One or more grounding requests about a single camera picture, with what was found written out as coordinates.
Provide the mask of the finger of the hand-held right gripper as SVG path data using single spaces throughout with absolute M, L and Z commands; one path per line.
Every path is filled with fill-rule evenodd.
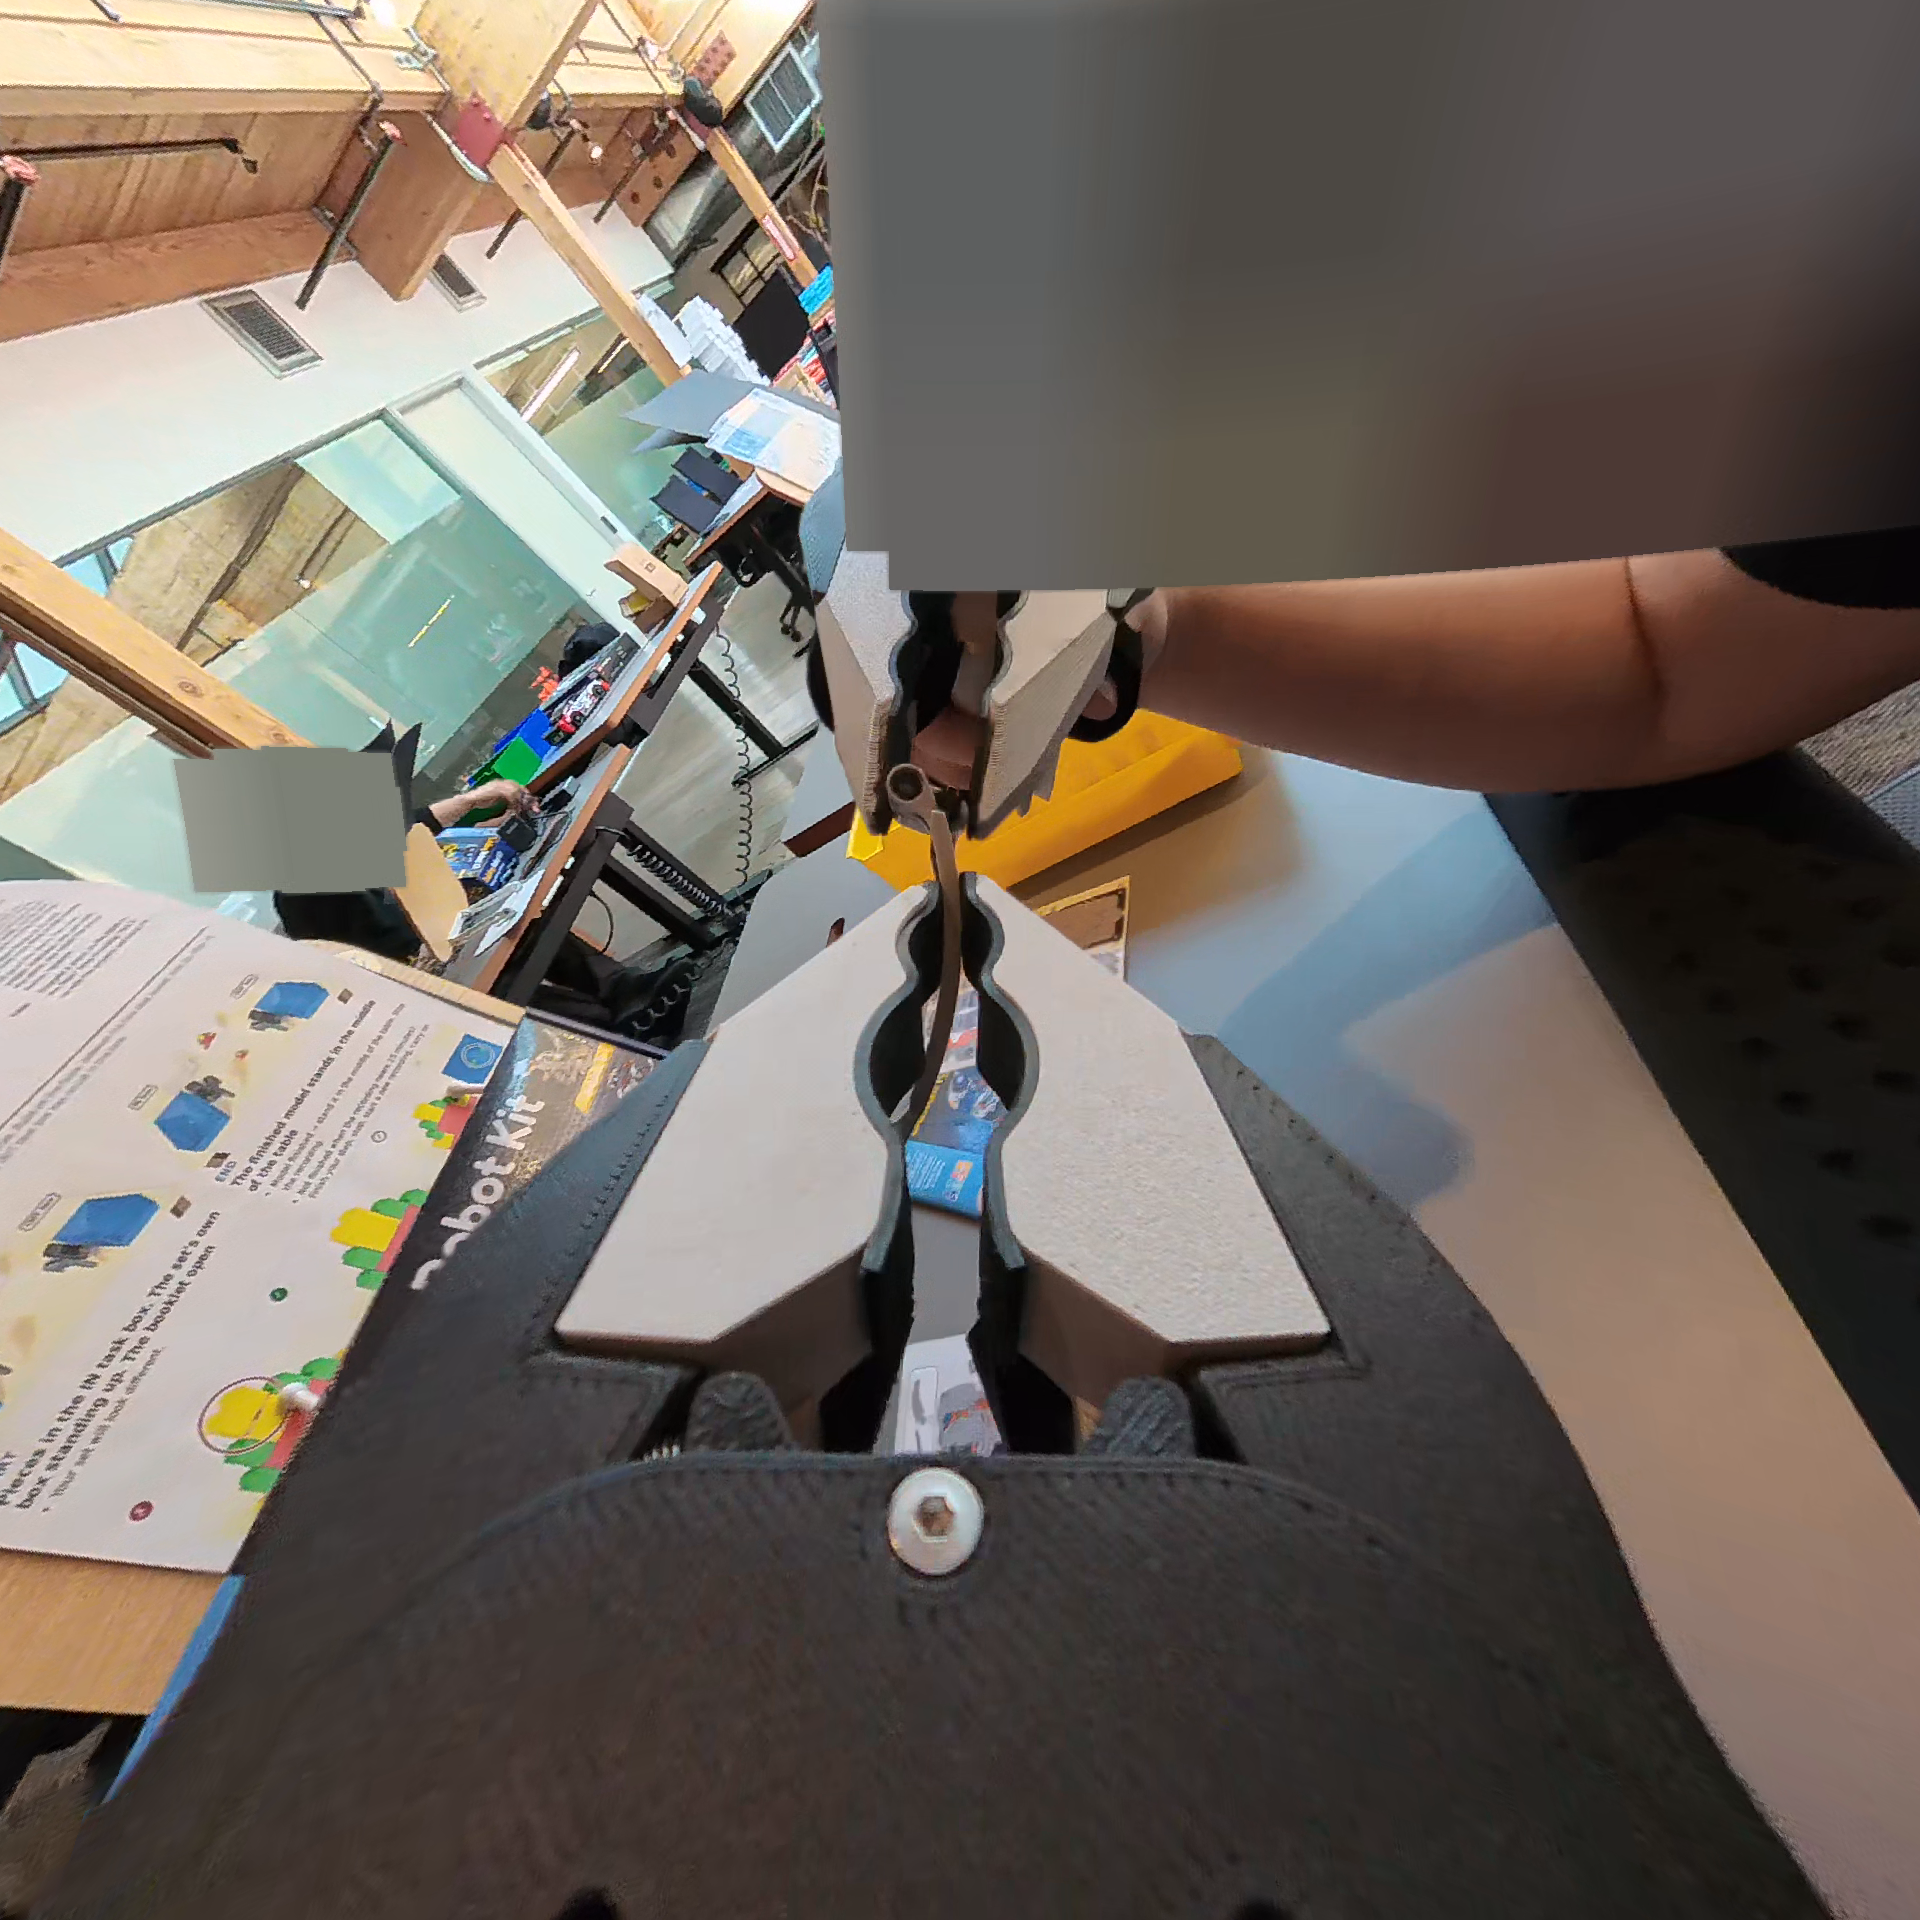
M 889 776 L 915 758 L 917 738 L 948 707 L 962 664 L 954 597 L 894 587 L 884 556 L 844 556 L 816 618 L 822 725 L 858 819 L 888 835 L 897 824 Z
M 1132 608 L 1140 593 L 1020 593 L 997 616 L 995 673 L 978 694 L 977 769 L 966 790 L 974 838 L 986 838 L 1051 790 L 1060 747 L 1097 689 L 1139 660 Z

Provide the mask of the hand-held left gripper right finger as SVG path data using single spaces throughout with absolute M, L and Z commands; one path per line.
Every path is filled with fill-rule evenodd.
M 992 880 L 962 880 L 984 1161 L 969 1347 L 1017 1453 L 1132 1378 L 1318 1354 L 1333 1325 L 1189 1036 Z

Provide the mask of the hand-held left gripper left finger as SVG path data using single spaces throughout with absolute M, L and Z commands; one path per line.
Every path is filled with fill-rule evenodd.
M 764 1381 L 827 1452 L 881 1438 L 915 1318 L 897 1120 L 957 955 L 930 883 L 717 1022 L 557 1317 L 566 1348 Z

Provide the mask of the curved grey panel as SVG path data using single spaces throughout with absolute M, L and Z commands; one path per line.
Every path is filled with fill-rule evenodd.
M 932 1012 L 923 1043 L 923 1058 L 918 1078 L 905 1099 L 897 1129 L 901 1140 L 909 1140 L 932 1099 L 941 1078 L 947 1049 L 954 1034 L 956 1004 L 960 1000 L 964 979 L 964 930 L 962 930 L 962 878 L 956 865 L 954 826 L 941 802 L 930 802 L 923 809 L 923 826 L 928 835 L 930 869 L 940 899 L 940 979 L 932 994 Z

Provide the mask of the person's right forearm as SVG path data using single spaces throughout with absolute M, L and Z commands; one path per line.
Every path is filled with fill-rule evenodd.
M 1824 608 L 1716 548 L 1161 587 L 1140 707 L 1480 794 L 1622 789 L 1788 750 L 1915 681 L 1917 613 Z

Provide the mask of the background wooden desk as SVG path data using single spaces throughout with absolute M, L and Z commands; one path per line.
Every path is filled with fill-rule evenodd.
M 589 709 L 584 725 L 557 750 L 542 757 L 537 771 L 522 782 L 530 794 L 544 796 L 574 780 L 605 747 L 635 752 L 659 731 L 683 685 L 699 690 L 722 722 L 760 754 L 749 762 L 745 778 L 757 778 L 757 772 L 779 764 L 816 736 L 816 725 L 806 725 L 793 736 L 777 736 L 706 664 L 708 646 L 724 637 L 720 616 L 708 608 L 720 578 L 722 570 L 717 565 L 699 571 L 670 618 L 635 643 L 638 652 L 626 660 L 611 690 Z
M 634 747 L 603 747 L 566 780 L 565 802 L 514 878 L 458 921 L 448 957 L 434 963 L 444 980 L 529 1006 L 601 884 L 698 953 L 742 930 L 745 897 L 717 893 L 619 797 L 634 757 Z

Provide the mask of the yellow storage bin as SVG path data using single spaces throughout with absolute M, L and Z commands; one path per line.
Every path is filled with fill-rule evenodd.
M 1013 889 L 1238 772 L 1235 738 L 1140 710 L 1106 741 L 1068 738 L 1051 790 L 986 838 L 960 836 L 956 866 Z

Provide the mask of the blue printed leaflet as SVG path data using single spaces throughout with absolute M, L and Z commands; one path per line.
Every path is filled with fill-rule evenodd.
M 912 1457 L 1003 1452 L 969 1347 L 987 1148 L 1003 1107 L 977 1066 L 977 993 L 957 994 L 944 1070 L 905 1146 L 915 1321 L 891 1403 L 891 1448 Z

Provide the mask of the blue robot kit box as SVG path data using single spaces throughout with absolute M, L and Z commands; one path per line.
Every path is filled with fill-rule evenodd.
M 347 1264 L 370 1284 L 373 1306 L 332 1374 L 300 1374 L 305 1400 L 283 1388 L 283 1410 L 305 1435 L 373 1362 L 377 1345 L 409 1304 L 446 1274 L 448 1260 L 537 1177 L 566 1146 L 634 1092 L 664 1052 L 603 1041 L 554 1014 L 529 1014 L 502 1049 L 465 1120 L 452 1123 L 446 1163 L 422 1193 L 379 1204 L 395 1237 L 376 1254 L 368 1232 L 350 1237 Z

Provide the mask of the grey cardboard sheet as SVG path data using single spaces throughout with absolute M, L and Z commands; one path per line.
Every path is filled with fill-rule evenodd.
M 844 477 L 838 414 L 803 396 L 731 376 L 691 371 L 625 414 L 638 450 L 692 449 L 739 483 L 760 483 L 792 505 Z

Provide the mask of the black perforated panel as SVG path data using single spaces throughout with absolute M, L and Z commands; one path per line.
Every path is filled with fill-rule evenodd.
M 1917 865 L 1810 757 L 1488 796 L 1917 1499 Z

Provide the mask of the person's black clothing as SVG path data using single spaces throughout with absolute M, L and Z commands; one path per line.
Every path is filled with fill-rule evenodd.
M 1824 608 L 1917 610 L 1917 525 L 1859 534 L 1730 544 L 1722 556 L 1748 580 Z

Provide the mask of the wooden beam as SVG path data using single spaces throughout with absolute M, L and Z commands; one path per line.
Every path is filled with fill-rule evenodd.
M 170 750 L 305 747 L 307 741 L 172 643 L 3 532 L 3 626 L 146 725 Z

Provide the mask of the wooden post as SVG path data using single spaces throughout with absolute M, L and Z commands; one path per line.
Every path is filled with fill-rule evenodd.
M 520 144 L 501 142 L 486 162 L 486 171 L 664 387 L 681 382 L 689 376 L 689 364 L 675 354 L 670 340 L 641 308 L 632 288 L 613 272 L 588 229 L 577 224 L 554 185 L 529 162 Z

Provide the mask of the wall air vent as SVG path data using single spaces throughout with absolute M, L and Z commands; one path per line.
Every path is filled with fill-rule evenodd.
M 323 361 L 320 350 L 253 290 L 208 294 L 200 306 L 275 377 L 296 377 Z

